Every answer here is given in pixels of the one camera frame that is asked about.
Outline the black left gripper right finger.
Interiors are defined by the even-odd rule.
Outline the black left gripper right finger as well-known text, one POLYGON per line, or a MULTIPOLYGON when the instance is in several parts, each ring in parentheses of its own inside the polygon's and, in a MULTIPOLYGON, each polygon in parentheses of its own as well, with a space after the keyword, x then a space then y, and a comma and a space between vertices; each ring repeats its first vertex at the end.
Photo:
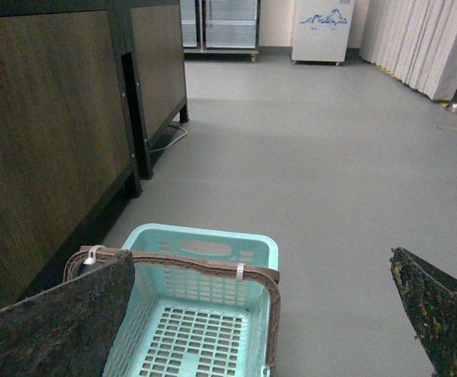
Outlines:
POLYGON ((402 247, 392 252, 390 272, 433 375, 457 376, 457 279, 402 247))

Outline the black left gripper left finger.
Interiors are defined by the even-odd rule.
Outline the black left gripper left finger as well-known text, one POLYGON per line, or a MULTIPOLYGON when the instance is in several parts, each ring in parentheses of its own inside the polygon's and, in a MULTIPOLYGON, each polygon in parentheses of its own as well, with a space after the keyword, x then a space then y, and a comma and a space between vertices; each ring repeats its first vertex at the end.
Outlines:
POLYGON ((0 309, 0 376, 99 376, 135 280, 130 252, 0 309))

